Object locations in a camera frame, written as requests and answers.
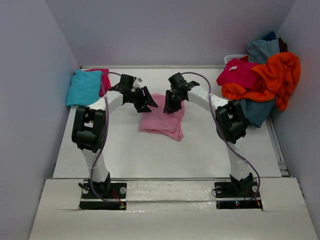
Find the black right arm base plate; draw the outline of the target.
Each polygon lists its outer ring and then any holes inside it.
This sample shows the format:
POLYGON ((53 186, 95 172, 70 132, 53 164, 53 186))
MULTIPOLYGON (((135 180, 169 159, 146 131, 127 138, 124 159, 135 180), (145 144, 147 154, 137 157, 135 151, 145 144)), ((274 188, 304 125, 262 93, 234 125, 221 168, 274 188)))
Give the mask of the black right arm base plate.
POLYGON ((231 189, 231 182, 218 181, 214 183, 211 195, 215 197, 218 210, 263 209, 260 193, 256 193, 258 183, 253 182, 246 190, 236 193, 231 189))

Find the light pink t-shirt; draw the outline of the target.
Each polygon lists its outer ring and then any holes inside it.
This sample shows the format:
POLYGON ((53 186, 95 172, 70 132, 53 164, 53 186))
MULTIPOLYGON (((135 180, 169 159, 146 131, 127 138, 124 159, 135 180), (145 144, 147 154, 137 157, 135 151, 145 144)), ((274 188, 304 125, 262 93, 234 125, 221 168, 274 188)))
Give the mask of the light pink t-shirt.
POLYGON ((154 93, 151 95, 158 107, 150 107, 151 112, 142 114, 139 131, 149 134, 168 136, 180 142, 184 134, 182 132, 182 119, 185 115, 185 104, 182 102, 181 109, 174 113, 163 113, 165 107, 165 95, 154 93))

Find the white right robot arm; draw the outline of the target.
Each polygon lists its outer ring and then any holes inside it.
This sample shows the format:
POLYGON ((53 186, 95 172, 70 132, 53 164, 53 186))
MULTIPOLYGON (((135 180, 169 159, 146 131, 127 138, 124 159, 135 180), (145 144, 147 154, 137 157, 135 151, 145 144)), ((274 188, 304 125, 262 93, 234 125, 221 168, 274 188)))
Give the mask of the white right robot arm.
POLYGON ((254 181, 251 164, 245 157, 248 121, 238 100, 226 100, 212 94, 211 85, 204 89, 196 81, 187 82, 184 73, 172 75, 170 89, 165 93, 163 112, 173 114, 182 109, 185 101, 194 103, 211 113, 218 136, 225 143, 230 162, 230 181, 215 185, 218 198, 245 198, 254 181))

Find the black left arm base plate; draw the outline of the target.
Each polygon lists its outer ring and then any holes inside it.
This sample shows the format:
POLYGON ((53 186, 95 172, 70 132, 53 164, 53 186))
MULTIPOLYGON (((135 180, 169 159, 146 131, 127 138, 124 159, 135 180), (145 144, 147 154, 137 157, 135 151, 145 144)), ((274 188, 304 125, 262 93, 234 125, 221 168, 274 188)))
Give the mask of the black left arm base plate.
POLYGON ((96 194, 90 189, 90 183, 87 179, 83 183, 78 183, 81 188, 81 197, 79 200, 79 208, 81 210, 107 210, 107 211, 125 211, 127 209, 127 183, 111 182, 111 188, 108 193, 96 190, 96 194))

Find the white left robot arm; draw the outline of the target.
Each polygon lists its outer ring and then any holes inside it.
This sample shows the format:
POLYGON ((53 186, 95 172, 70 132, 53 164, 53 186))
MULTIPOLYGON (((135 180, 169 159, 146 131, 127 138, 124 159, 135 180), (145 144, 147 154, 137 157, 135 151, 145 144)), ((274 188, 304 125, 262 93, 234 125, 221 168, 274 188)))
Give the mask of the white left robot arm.
POLYGON ((140 86, 141 82, 134 76, 121 74, 119 83, 96 102, 96 109, 79 106, 75 112, 71 140, 81 150, 89 172, 89 186, 81 187, 102 201, 106 201, 104 197, 111 191, 110 172, 103 158, 110 113, 126 103, 133 104, 138 113, 150 113, 151 107, 158 107, 148 88, 140 86))

